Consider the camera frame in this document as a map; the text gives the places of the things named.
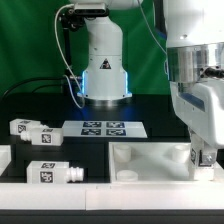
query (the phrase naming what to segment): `black table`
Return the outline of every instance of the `black table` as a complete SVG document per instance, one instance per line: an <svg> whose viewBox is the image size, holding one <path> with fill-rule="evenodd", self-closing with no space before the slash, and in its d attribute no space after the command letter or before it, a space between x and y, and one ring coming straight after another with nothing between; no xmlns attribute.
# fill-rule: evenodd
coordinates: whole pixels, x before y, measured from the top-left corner
<svg viewBox="0 0 224 224"><path fill-rule="evenodd" d="M148 138L65 137L61 147L32 146L10 136L9 121L40 120L62 127L65 120L141 121ZM1 183L26 182L32 160L69 161L84 167L85 183L108 183L108 142L189 142L186 125L173 111L169 95L134 95L129 104L114 108L86 105L79 110L70 96L62 94L13 94L0 104L0 145L11 145L12 162ZM222 150L218 160L222 165ZM0 223L223 223L223 211L0 211Z"/></svg>

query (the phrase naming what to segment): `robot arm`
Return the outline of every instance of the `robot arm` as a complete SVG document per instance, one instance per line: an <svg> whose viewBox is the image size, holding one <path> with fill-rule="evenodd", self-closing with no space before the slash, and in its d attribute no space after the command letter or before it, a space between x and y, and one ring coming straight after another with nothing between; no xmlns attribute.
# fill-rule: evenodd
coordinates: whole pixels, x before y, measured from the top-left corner
<svg viewBox="0 0 224 224"><path fill-rule="evenodd" d="M213 179L224 147L223 6L222 0L163 0L172 101L190 130L194 180Z"/></svg>
<svg viewBox="0 0 224 224"><path fill-rule="evenodd" d="M138 7L138 0L70 0L71 3L81 5L81 6L90 6L94 4L103 3L105 7L110 10L124 10Z"/></svg>
<svg viewBox="0 0 224 224"><path fill-rule="evenodd" d="M128 91L128 74L122 66L123 33L108 15L109 10L134 8L143 0L70 2L69 16L82 18L89 34L89 64L83 71L82 89L78 96L98 106L112 106L120 100L130 98L132 94Z"/></svg>

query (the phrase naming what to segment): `green backdrop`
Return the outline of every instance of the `green backdrop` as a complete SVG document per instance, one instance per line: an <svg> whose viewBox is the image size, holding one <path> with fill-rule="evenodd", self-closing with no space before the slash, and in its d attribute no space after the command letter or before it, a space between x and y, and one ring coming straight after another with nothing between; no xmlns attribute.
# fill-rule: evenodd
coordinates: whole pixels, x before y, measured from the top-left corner
<svg viewBox="0 0 224 224"><path fill-rule="evenodd" d="M55 11L68 3L66 0L0 0L0 94L27 78L63 75L65 66L56 46L53 24ZM152 0L145 0L142 6L153 28ZM169 94L165 55L150 36L140 9L111 11L110 18L124 33L123 66L129 73L130 91ZM165 41L155 35L165 48ZM71 46L74 72L80 75L88 63L86 28L71 33ZM42 84L46 82L26 84L16 91L32 91Z"/></svg>

